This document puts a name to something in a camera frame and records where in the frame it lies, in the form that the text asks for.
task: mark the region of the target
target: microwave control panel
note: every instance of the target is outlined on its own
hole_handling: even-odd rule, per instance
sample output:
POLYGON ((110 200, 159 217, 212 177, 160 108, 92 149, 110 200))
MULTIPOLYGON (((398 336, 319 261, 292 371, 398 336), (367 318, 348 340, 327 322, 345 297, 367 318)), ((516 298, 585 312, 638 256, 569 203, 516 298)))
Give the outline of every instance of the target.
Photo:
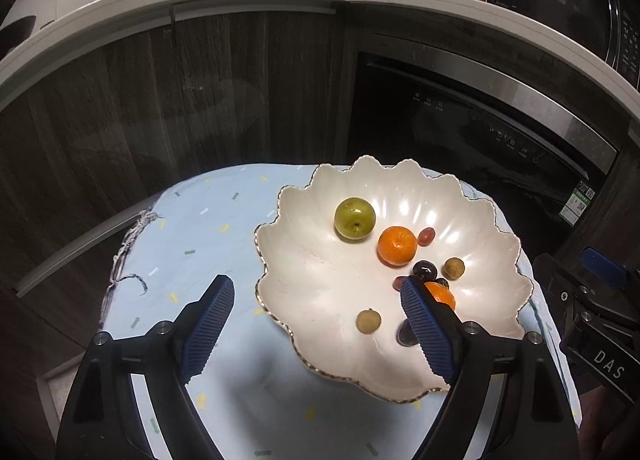
POLYGON ((637 90, 640 76, 640 34, 624 10, 620 16, 620 50, 616 70, 637 90))

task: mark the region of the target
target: green apple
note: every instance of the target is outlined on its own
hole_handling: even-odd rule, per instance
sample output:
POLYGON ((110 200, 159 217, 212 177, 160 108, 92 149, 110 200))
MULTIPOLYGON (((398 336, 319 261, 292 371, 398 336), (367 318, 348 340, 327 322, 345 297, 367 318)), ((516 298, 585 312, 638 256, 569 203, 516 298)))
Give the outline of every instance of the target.
POLYGON ((362 240, 376 225, 376 212, 369 202, 352 197, 340 202, 335 210, 335 230, 349 240, 362 240))

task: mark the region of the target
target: table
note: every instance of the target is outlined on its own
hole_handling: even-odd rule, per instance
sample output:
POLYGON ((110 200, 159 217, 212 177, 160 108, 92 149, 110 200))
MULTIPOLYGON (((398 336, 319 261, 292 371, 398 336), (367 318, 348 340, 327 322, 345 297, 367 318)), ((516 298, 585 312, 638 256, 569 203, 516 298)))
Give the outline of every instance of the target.
MULTIPOLYGON (((158 321, 174 320, 186 303, 200 298, 216 275, 227 275, 236 288, 235 306, 203 373, 187 385, 225 459, 411 459, 445 394, 429 393, 413 404, 392 404, 352 384, 312 373, 255 299, 263 265, 255 250, 254 230, 274 220, 281 187, 306 186, 314 169, 278 164, 228 167, 169 188, 144 217, 148 223, 141 227, 119 274, 131 277, 116 284, 103 329, 114 339, 142 335, 158 321)), ((425 174, 439 175, 430 170, 425 174)), ((463 192, 469 198, 488 198, 468 184, 463 184, 463 192)), ((511 231, 504 214, 498 208, 496 212, 498 227, 511 231)), ((518 268, 533 279, 524 252, 518 268)), ((535 281, 518 319, 525 330, 538 331, 554 344, 552 356, 579 424, 577 392, 535 281)), ((133 386, 154 455, 171 459, 144 377, 133 376, 133 386)), ((496 377, 465 458, 482 453, 499 392, 496 377)))

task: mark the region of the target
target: microwave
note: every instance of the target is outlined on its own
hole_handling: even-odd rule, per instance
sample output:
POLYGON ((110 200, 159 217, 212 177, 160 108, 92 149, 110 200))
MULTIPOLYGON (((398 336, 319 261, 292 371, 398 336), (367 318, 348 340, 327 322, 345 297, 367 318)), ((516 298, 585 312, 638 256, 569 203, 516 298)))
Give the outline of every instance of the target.
POLYGON ((640 35, 619 0, 487 0, 564 34, 615 69, 636 90, 640 35))

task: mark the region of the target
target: green and white sticker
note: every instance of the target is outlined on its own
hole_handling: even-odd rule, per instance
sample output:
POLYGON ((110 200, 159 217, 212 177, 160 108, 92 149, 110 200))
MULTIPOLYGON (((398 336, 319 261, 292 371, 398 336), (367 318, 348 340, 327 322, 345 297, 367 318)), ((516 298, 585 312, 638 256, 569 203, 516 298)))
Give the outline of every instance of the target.
POLYGON ((573 193, 566 201, 566 204, 560 211, 560 216, 569 225, 575 225, 578 218, 581 217, 584 210, 587 209, 591 203, 591 199, 596 194, 589 185, 583 180, 580 181, 578 186, 574 189, 573 193))

